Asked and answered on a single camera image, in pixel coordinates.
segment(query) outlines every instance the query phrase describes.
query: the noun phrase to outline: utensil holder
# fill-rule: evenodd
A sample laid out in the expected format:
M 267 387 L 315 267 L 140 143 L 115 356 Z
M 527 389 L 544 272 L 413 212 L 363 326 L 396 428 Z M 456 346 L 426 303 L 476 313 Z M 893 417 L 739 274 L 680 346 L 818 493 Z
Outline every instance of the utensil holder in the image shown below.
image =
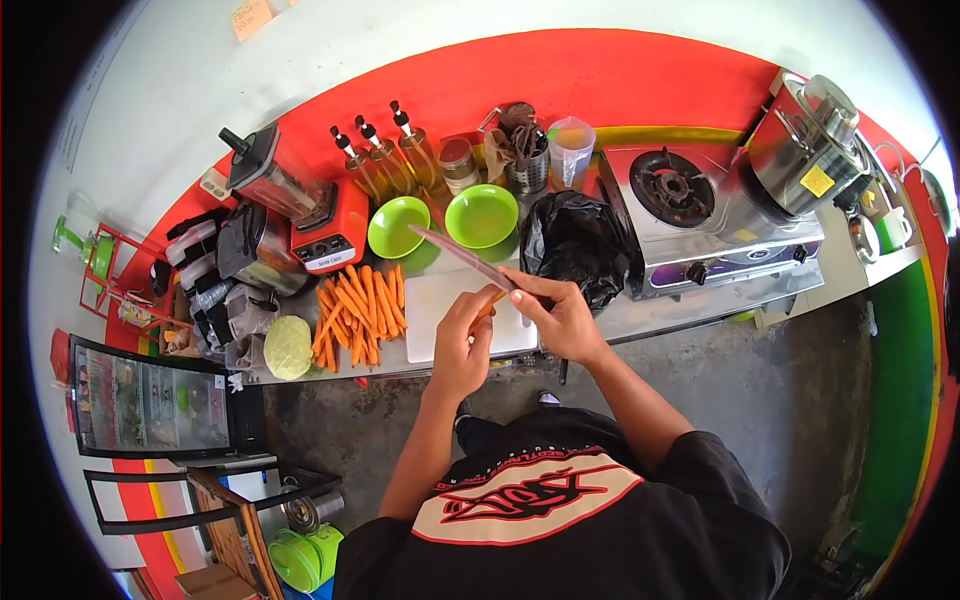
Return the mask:
M 510 190 L 515 194 L 530 194 L 542 190 L 546 185 L 548 158 L 550 153 L 543 150 L 531 158 L 527 168 L 522 171 L 518 171 L 513 163 L 506 165 L 504 172 L 507 174 Z

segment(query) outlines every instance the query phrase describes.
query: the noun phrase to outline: glass door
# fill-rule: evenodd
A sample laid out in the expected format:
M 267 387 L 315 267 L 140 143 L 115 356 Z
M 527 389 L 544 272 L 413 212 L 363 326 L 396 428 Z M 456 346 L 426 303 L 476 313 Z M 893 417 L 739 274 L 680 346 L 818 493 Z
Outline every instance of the glass door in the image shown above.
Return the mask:
M 230 447 L 222 374 L 152 364 L 111 349 L 73 345 L 73 402 L 82 453 L 135 458 L 138 453 L 224 453 Z

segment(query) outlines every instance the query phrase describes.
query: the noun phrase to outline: concrete floor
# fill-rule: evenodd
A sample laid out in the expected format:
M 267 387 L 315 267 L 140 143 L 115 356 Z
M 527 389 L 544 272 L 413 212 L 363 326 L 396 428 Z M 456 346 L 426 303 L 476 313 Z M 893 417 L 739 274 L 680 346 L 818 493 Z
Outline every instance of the concrete floor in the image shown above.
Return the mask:
M 852 297 L 762 330 L 724 323 L 623 344 L 617 353 L 694 426 L 736 455 L 793 545 L 808 560 L 849 514 L 870 416 L 870 338 Z M 539 390 L 568 406 L 610 411 L 590 376 L 557 364 L 492 372 L 471 397 L 499 422 L 536 409 Z M 268 441 L 284 460 L 344 477 L 349 531 L 376 517 L 413 426 L 423 377 L 286 384 L 267 390 Z M 454 442 L 454 459 L 462 456 Z

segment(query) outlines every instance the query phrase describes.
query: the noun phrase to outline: oil dispenser bottle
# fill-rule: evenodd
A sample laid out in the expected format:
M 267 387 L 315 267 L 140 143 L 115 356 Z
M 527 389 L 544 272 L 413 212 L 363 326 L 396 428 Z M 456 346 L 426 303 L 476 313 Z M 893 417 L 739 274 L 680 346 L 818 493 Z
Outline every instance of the oil dispenser bottle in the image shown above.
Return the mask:
M 373 199 L 374 204 L 382 206 L 396 197 L 394 188 L 370 160 L 370 154 L 366 150 L 363 148 L 353 150 L 353 147 L 350 146 L 350 138 L 340 133 L 340 129 L 336 125 L 330 128 L 330 134 L 333 135 L 337 148 L 343 150 L 344 154 L 347 155 L 344 166 L 350 171 L 353 182 Z
M 376 129 L 373 128 L 373 125 L 365 123 L 361 114 L 357 115 L 353 123 L 360 130 L 364 139 L 370 142 L 370 158 L 387 176 L 387 180 L 396 190 L 396 194 L 398 196 L 417 196 L 420 193 L 420 184 L 410 173 L 406 161 L 396 151 L 394 142 L 389 139 L 381 141 L 376 136 Z
M 414 175 L 423 185 L 423 189 L 431 196 L 440 196 L 446 191 L 444 176 L 440 172 L 433 149 L 426 139 L 426 132 L 419 127 L 410 127 L 410 117 L 400 110 L 400 103 L 396 100 L 390 103 L 390 110 L 394 112 L 394 123 L 400 128 L 400 137 L 396 139 L 397 146 L 407 157 L 407 162 L 414 168 Z

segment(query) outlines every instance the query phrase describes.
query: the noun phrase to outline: gas stove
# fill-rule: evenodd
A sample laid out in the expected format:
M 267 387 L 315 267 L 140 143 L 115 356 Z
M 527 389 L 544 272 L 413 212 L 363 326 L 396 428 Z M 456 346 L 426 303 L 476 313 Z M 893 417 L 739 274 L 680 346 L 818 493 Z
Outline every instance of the gas stove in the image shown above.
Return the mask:
M 600 177 L 643 254 L 635 300 L 677 296 L 816 259 L 815 214 L 783 212 L 743 149 L 714 144 L 608 146 Z

